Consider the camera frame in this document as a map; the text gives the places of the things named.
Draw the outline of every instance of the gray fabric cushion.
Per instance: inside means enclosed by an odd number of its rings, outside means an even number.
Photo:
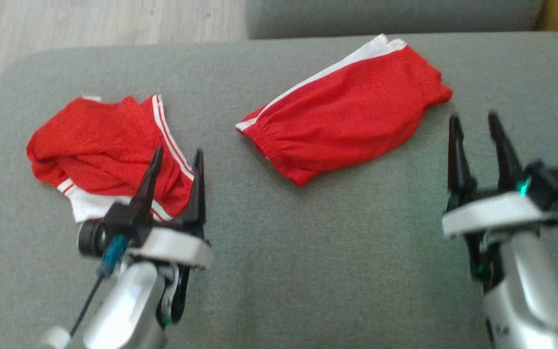
[[[543,0],[248,0],[249,38],[533,29]]]
[[[440,227],[448,116],[461,115],[482,185],[496,184],[490,108],[525,162],[558,163],[558,33],[403,38],[440,68],[452,101],[397,150],[303,188],[234,124],[370,37],[66,49],[12,66],[0,78],[0,349],[71,326],[98,264],[76,250],[68,200],[33,178],[29,137],[78,95],[152,93],[189,159],[205,151],[217,257],[192,276],[171,348],[489,348],[465,246]],[[543,237],[558,267],[558,229]]]

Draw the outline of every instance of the folded red shorts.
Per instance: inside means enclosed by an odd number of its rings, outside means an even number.
[[[77,98],[40,127],[27,144],[36,178],[70,199],[75,221],[103,217],[115,201],[128,203],[158,146],[165,152],[152,212],[169,221],[184,210],[193,172],[165,121],[161,97],[141,104]]]
[[[247,115],[236,129],[303,186],[407,141],[428,106],[448,102],[440,72],[403,40],[379,35]]]

